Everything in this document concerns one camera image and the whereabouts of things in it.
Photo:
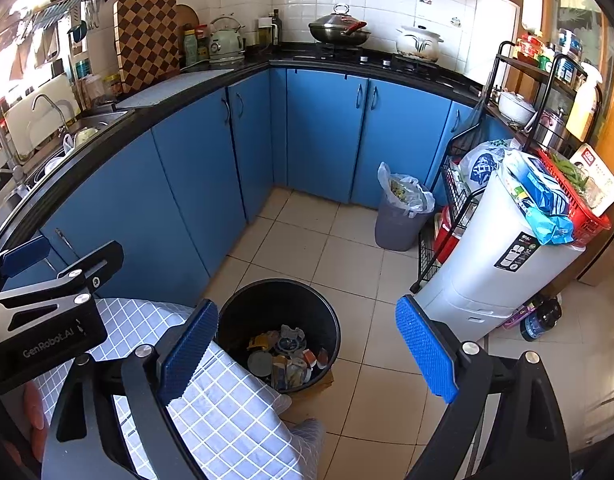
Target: black product label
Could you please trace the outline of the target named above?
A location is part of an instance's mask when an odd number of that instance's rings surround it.
[[[538,238],[520,233],[494,267],[516,272],[529,259],[529,256],[536,252],[539,246]]]

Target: gray trash can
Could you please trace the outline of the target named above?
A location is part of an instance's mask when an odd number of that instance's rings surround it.
[[[409,218],[407,211],[391,205],[383,192],[374,231],[376,243],[389,251],[410,250],[416,244],[420,229],[433,214],[420,213]]]

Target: white cutting board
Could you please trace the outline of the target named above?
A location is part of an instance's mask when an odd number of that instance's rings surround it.
[[[153,106],[161,103],[167,98],[176,95],[183,90],[187,90],[192,86],[196,86],[204,81],[218,77],[219,75],[231,72],[232,68],[219,70],[205,70],[204,72],[192,72],[189,74],[180,74],[166,81],[162,81],[154,86],[145,88],[136,95],[126,98],[118,103],[116,108],[141,108],[145,106]]]
[[[31,110],[31,105],[39,94],[48,95],[60,108],[66,121],[80,113],[78,102],[65,74],[47,81],[39,89],[15,103],[5,114],[5,121],[16,151],[21,155],[31,153],[36,146],[62,126],[59,113],[46,99],[42,97],[38,99],[36,110]]]

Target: kettle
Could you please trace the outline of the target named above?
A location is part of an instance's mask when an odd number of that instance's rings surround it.
[[[245,45],[239,30],[240,22],[232,16],[219,16],[212,21],[212,25],[218,20],[232,20],[237,28],[223,28],[212,34],[209,43],[209,63],[226,63],[245,59]]]

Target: black countertop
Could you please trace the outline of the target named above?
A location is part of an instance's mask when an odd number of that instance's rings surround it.
[[[297,44],[277,53],[249,56],[228,67],[216,67],[234,70],[175,94],[152,107],[137,108],[134,113],[128,114],[74,152],[49,179],[32,189],[0,227],[0,251],[29,240],[82,182],[152,126],[205,95],[268,68],[312,69],[378,79],[436,94],[471,107],[478,101],[477,91],[482,87],[461,74],[440,68],[437,80],[428,80],[383,67],[382,60],[391,59],[391,54],[375,51],[364,53],[369,57],[366,63],[317,59],[318,53],[312,44]],[[207,64],[201,67],[199,70],[206,70]]]

